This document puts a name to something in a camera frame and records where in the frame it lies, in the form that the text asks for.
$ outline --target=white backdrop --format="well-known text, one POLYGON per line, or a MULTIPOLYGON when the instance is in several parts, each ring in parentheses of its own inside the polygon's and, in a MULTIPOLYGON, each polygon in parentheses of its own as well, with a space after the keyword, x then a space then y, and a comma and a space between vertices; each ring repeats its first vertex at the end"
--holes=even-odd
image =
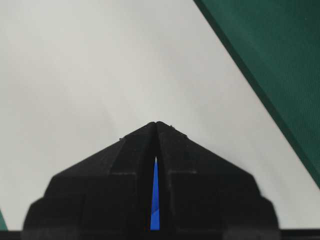
POLYGON ((252 173, 282 228, 320 191, 191 0, 0 1, 0 209, 11 230, 51 176, 150 121, 252 173))

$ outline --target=blue object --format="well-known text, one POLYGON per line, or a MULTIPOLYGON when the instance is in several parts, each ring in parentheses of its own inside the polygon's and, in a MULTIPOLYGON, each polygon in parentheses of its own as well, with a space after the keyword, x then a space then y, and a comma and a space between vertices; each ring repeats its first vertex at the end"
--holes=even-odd
POLYGON ((152 204, 151 204, 151 230, 160 229, 160 213, 159 213, 159 185, 158 185, 158 163, 154 162, 153 170, 153 188, 152 188, 152 204))

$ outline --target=dark green edge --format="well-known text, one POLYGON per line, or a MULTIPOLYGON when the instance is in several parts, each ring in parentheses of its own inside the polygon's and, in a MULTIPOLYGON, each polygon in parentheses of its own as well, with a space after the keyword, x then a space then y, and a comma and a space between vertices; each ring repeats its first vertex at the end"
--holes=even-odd
POLYGON ((0 210, 0 231, 6 231, 7 229, 7 225, 5 222, 4 217, 2 216, 1 210, 0 210))
POLYGON ((202 0, 193 0, 320 189, 320 175, 202 0))

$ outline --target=black 3d printed part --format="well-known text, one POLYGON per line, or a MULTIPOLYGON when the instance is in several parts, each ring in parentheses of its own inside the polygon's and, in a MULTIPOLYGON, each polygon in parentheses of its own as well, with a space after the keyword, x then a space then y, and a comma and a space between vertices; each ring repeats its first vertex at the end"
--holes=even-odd
POLYGON ((55 175, 22 232, 0 240, 319 240, 279 230, 272 203, 248 172, 151 122, 55 175), (160 229, 150 230, 157 157, 160 229))

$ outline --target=green surface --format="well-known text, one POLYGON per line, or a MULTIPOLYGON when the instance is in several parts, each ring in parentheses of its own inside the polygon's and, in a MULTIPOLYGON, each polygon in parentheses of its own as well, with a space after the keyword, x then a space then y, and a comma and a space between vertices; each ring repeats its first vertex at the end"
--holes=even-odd
POLYGON ((320 0, 194 1, 320 187, 320 0))
POLYGON ((0 211, 0 231, 3 231, 3 230, 7 230, 7 225, 0 211))

